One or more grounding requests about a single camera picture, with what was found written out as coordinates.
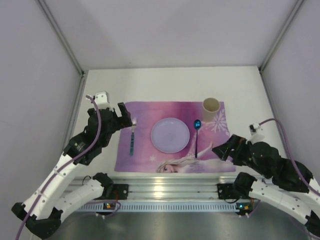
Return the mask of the fork with teal handle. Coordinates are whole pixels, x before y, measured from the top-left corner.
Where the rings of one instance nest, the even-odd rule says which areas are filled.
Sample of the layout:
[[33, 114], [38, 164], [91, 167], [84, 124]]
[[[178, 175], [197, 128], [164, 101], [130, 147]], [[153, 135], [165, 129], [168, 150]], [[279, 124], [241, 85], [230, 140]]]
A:
[[134, 154], [134, 143], [135, 143], [135, 130], [137, 127], [137, 118], [133, 117], [131, 119], [132, 121], [132, 126], [131, 126], [131, 137], [130, 137], [130, 150], [129, 150], [129, 154], [130, 156], [133, 156]]

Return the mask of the purple printed cloth placemat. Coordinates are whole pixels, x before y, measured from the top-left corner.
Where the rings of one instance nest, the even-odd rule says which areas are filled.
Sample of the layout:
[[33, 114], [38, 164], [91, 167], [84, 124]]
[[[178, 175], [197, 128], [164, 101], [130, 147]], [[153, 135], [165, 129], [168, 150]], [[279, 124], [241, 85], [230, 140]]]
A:
[[[137, 119], [134, 133], [134, 153], [130, 156], [131, 130], [120, 132], [114, 170], [129, 173], [232, 173], [236, 167], [230, 160], [222, 161], [212, 152], [213, 147], [225, 143], [229, 137], [226, 110], [223, 102], [210, 122], [202, 122], [198, 131], [198, 155], [195, 158], [196, 130], [194, 121], [202, 118], [202, 102], [131, 101], [125, 104]], [[177, 118], [189, 128], [188, 145], [177, 153], [163, 153], [151, 142], [151, 130], [164, 118]]]

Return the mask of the blue spoon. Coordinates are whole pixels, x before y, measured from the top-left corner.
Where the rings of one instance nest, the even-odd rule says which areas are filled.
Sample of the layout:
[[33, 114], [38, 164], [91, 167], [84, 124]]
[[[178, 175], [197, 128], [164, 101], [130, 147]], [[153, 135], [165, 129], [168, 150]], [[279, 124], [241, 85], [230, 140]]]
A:
[[195, 158], [197, 159], [198, 158], [198, 133], [199, 133], [199, 130], [202, 126], [202, 123], [199, 119], [196, 119], [193, 123], [193, 126], [194, 126], [194, 129], [195, 129], [195, 133], [196, 133], [196, 138], [195, 138], [195, 153], [194, 153], [194, 156]]

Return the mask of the beige paper cup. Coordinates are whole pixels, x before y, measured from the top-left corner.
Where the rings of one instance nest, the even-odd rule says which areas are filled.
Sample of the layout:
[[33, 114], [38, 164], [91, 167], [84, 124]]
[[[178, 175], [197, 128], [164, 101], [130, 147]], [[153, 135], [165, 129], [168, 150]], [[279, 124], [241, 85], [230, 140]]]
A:
[[212, 97], [206, 98], [202, 102], [202, 121], [211, 122], [220, 110], [220, 102]]

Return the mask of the lilac plastic plate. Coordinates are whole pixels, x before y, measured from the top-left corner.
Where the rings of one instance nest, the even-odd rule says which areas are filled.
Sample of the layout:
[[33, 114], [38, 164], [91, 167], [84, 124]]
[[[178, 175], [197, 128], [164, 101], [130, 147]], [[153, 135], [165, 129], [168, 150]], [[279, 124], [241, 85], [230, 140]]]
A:
[[186, 148], [190, 141], [190, 130], [180, 119], [168, 117], [159, 120], [151, 129], [153, 146], [162, 153], [175, 154]]

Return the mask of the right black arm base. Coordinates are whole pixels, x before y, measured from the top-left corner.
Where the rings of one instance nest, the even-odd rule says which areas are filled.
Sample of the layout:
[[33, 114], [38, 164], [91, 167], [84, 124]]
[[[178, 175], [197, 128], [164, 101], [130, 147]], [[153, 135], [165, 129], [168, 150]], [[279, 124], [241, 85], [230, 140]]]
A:
[[233, 204], [239, 200], [249, 199], [248, 196], [240, 195], [240, 193], [233, 188], [232, 183], [218, 183], [216, 186], [219, 200]]

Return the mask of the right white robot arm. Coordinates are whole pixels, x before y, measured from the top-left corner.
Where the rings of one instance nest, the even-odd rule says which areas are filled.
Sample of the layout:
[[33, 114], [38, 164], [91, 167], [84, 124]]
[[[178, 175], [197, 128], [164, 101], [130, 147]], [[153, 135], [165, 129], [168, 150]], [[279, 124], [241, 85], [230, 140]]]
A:
[[278, 187], [274, 189], [249, 173], [240, 172], [232, 184], [240, 198], [263, 201], [295, 218], [319, 237], [320, 185], [305, 165], [283, 158], [266, 142], [252, 143], [234, 134], [213, 147], [212, 152], [222, 161], [231, 158], [234, 165], [253, 169]]

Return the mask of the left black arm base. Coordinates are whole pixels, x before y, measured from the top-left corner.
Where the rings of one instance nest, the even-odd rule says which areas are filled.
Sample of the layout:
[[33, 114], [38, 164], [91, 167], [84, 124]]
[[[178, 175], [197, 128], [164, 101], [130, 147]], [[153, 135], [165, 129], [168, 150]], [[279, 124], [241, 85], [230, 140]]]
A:
[[128, 184], [114, 184], [110, 194], [106, 197], [107, 200], [127, 200], [129, 195]]

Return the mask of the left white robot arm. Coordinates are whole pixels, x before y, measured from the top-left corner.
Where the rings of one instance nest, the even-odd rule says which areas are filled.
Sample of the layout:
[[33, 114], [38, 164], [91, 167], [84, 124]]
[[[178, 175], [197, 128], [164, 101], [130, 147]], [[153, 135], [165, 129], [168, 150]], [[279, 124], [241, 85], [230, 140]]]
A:
[[131, 114], [123, 102], [118, 103], [121, 116], [107, 101], [93, 100], [92, 104], [84, 130], [69, 140], [45, 181], [28, 199], [11, 208], [22, 221], [16, 239], [20, 238], [23, 228], [42, 240], [47, 239], [73, 212], [91, 201], [107, 199], [112, 193], [113, 180], [106, 173], [98, 172], [78, 189], [64, 194], [76, 175], [108, 146], [112, 135], [132, 126]]

